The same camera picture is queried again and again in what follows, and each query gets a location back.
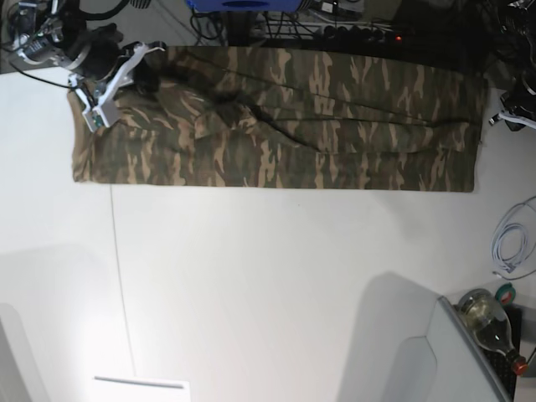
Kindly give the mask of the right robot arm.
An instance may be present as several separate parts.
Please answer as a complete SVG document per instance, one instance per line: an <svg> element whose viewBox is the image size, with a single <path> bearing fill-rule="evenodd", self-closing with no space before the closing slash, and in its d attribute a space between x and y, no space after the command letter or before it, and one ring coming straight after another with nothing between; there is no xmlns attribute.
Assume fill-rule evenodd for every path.
<svg viewBox="0 0 536 402"><path fill-rule="evenodd" d="M70 71L74 79L65 87L95 103L144 43L121 47L123 34L114 23L94 29L87 23L107 21L129 5L145 9L149 4L120 1L106 12L88 13L79 1L18 1L7 11L8 41L1 48L26 64L52 63Z"/></svg>

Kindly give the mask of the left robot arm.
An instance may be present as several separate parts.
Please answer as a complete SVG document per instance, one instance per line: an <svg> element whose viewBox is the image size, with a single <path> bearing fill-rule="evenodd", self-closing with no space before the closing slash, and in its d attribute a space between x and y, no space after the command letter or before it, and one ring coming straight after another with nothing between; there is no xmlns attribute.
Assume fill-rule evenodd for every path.
<svg viewBox="0 0 536 402"><path fill-rule="evenodd" d="M511 122L535 123L535 1L497 1L496 11L502 34L513 41L517 71L502 104Z"/></svg>

